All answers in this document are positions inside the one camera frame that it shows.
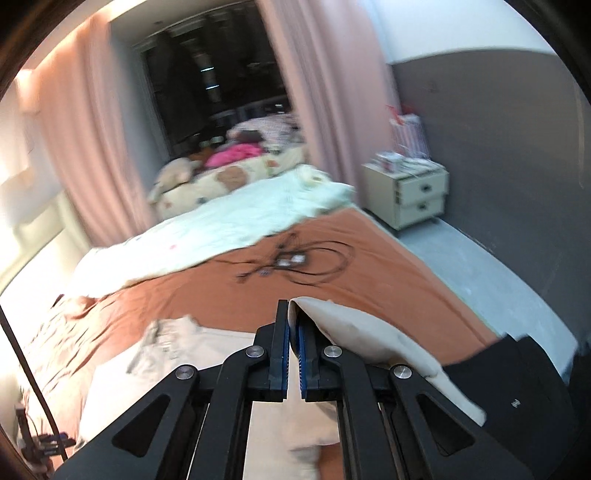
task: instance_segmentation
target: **triangular cutout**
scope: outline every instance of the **triangular cutout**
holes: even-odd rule
[[[113,437],[113,445],[136,457],[145,456],[169,403],[168,395],[160,395]]]
[[[474,444],[474,438],[431,398],[422,394],[417,396],[417,401],[439,453],[443,456],[450,456]]]

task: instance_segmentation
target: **drawer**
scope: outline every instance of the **drawer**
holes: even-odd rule
[[[414,205],[398,207],[397,228],[401,229],[443,213],[444,196],[433,197]]]
[[[413,205],[424,200],[445,195],[447,193],[446,170],[435,173],[398,180],[396,191],[396,203],[400,205]]]

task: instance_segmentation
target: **black pole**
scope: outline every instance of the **black pole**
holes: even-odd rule
[[[41,393],[41,389],[39,388],[39,385],[37,385],[37,382],[35,381],[35,377],[33,376],[33,372],[31,372],[31,367],[29,367],[27,359],[25,358],[25,354],[22,352],[21,346],[18,344],[17,338],[14,335],[14,332],[12,331],[12,327],[10,327],[10,324],[8,323],[8,319],[6,318],[6,315],[4,314],[4,310],[2,309],[1,305],[0,305],[0,325],[2,325],[2,330],[4,330],[4,333],[6,334],[6,337],[8,338],[8,341],[10,342],[10,345],[12,346],[12,349],[14,350],[14,353],[17,355],[18,361],[22,366],[22,370],[25,372],[25,375],[27,376],[27,380],[29,380],[29,383],[31,384],[31,388],[35,392],[35,396],[37,397],[37,400],[41,404],[41,408],[43,409],[43,412],[45,412],[45,415],[47,417],[47,421],[49,422],[49,425],[51,426],[51,431],[53,432],[53,435],[56,438],[57,447],[60,451],[61,458],[64,461],[66,461],[66,460],[68,460],[68,455],[66,453],[66,449],[64,448],[64,442],[62,441],[62,439],[60,437],[60,431],[57,428],[57,423],[56,423],[55,419],[53,418],[53,415],[51,414],[51,410],[49,409],[49,406],[47,405],[45,398],[43,398],[43,394]]]

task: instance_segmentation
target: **pink curtain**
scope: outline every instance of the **pink curtain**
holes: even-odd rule
[[[102,247],[154,224],[126,151],[110,39],[109,18],[98,12],[35,70],[51,159],[91,243]]]
[[[360,0],[257,0],[313,163],[357,188],[361,165],[394,145],[391,72]]]

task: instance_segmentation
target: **striped gift bag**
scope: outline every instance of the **striped gift bag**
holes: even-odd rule
[[[395,150],[407,158],[431,158],[427,147],[423,124],[418,115],[398,115],[395,108],[388,105],[394,130]]]

